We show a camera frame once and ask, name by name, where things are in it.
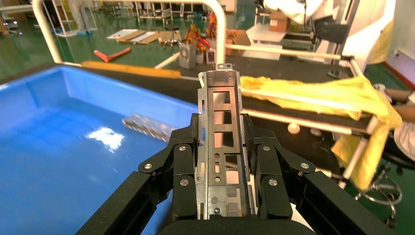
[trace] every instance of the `yellow cloth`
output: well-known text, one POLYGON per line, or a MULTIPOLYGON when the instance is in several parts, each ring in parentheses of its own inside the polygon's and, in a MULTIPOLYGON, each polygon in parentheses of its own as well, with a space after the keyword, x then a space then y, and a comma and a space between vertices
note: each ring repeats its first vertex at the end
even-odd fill
POLYGON ((393 22, 394 20, 387 24, 380 33, 379 38, 370 53, 368 65, 379 64, 386 61, 389 54, 389 48, 392 44, 393 22))
MULTIPOLYGON (((372 133, 366 151, 357 163, 351 177, 355 186, 359 189, 366 189, 370 185, 381 159, 389 130, 398 128, 402 124, 400 115, 393 109, 383 94, 375 90, 364 76, 314 84, 300 81, 271 80, 267 77, 253 78, 242 76, 241 86, 245 90, 261 90, 278 94, 337 101, 347 104, 355 108, 355 110, 376 115, 379 119, 379 124, 372 133)), ((313 103, 295 102, 281 98, 264 98, 259 95, 247 94, 244 91, 242 95, 262 100, 267 99, 282 108, 350 116, 354 120, 359 120, 362 116, 361 112, 328 108, 313 103)), ((360 138, 356 136, 343 135, 332 147, 333 153, 343 165, 348 164, 359 140, 360 138)))

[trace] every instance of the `round hole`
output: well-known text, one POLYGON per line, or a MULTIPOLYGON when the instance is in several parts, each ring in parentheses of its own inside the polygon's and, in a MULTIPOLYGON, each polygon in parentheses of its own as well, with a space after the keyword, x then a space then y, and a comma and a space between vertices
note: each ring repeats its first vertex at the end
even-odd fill
POLYGON ((219 202, 219 199, 217 197, 212 197, 211 202, 212 204, 217 204, 219 202))

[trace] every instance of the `white ball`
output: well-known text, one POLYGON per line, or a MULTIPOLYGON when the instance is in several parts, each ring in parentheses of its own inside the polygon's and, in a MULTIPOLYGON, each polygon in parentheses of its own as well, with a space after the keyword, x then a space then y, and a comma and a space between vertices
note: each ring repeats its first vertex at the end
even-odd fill
POLYGON ((288 125, 288 131, 289 131, 291 134, 296 135, 296 134, 298 134, 298 133, 300 132, 300 126, 298 126, 298 125, 297 125, 297 124, 295 124, 295 123, 290 123, 290 124, 288 125))

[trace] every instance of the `blue tub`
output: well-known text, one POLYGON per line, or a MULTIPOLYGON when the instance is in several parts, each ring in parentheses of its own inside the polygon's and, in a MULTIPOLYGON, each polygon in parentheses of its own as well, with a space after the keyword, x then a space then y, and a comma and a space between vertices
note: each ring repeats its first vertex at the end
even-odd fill
MULTIPOLYGON (((74 234, 165 142, 125 128, 137 113, 182 128, 197 107, 70 67, 0 85, 0 234, 74 234)), ((155 234, 171 199, 143 234, 155 234)))

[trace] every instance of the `yellow strip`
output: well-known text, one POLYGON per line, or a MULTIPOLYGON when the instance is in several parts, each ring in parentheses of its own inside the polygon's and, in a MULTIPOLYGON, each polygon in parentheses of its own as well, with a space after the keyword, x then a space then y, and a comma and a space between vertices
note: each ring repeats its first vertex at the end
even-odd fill
POLYGON ((81 66, 85 68, 96 69, 96 70, 126 72, 126 73, 147 76, 147 77, 181 78, 181 74, 177 70, 159 70, 159 69, 148 68, 148 67, 104 63, 104 62, 96 62, 96 61, 84 61, 81 63, 81 66))

